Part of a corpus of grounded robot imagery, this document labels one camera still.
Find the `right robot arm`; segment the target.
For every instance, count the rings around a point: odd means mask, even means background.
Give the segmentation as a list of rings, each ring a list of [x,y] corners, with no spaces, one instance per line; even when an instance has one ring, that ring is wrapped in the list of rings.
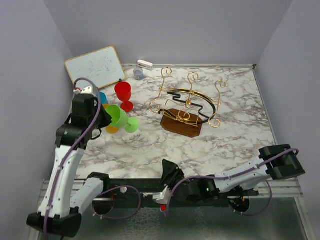
[[[231,170],[207,176],[186,177],[177,164],[162,161],[160,184],[164,190],[155,193],[152,199],[167,205],[172,198],[183,201],[208,201],[223,195],[241,196],[268,179],[286,180],[304,175],[299,151],[289,144],[266,146],[251,161]]]

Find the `blue wine glass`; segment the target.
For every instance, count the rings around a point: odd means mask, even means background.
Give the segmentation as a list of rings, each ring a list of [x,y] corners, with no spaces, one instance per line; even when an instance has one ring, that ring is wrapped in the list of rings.
[[[107,96],[106,96],[106,94],[105,93],[103,93],[103,92],[99,92],[99,95],[100,95],[100,100],[101,100],[101,104],[102,105],[105,105],[105,104],[108,104],[109,102],[108,102],[108,99],[107,99]]]

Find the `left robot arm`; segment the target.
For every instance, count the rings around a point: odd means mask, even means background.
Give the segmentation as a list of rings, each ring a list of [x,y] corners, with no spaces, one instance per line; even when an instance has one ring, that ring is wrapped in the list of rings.
[[[73,238],[78,233],[82,213],[95,195],[103,198],[111,190],[102,178],[93,178],[89,191],[72,200],[72,189],[79,163],[88,142],[94,140],[93,131],[101,130],[112,122],[99,99],[88,93],[74,96],[71,113],[56,131],[55,158],[47,191],[38,210],[28,215],[28,226],[45,236],[53,234]]]

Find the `green wine glass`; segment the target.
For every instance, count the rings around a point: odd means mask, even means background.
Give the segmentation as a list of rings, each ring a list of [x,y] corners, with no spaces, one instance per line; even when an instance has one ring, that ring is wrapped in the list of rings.
[[[127,133],[134,133],[139,129],[139,120],[135,117],[128,117],[127,113],[117,105],[109,105],[105,111],[111,116],[110,126],[124,128]]]

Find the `orange wine glass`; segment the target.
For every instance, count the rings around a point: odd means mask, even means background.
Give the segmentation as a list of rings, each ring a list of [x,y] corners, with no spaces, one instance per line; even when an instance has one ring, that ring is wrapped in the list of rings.
[[[106,110],[107,107],[109,106],[109,104],[103,104],[102,106]],[[120,129],[118,127],[114,127],[114,126],[109,125],[105,128],[105,130],[109,134],[116,134]]]

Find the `red wine glass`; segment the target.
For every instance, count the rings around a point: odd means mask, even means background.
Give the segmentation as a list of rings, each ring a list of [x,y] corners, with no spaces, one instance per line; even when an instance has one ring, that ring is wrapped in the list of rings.
[[[130,101],[132,97],[132,87],[128,82],[119,82],[114,87],[117,98],[122,102],[120,107],[126,112],[130,112],[134,108],[134,104]]]

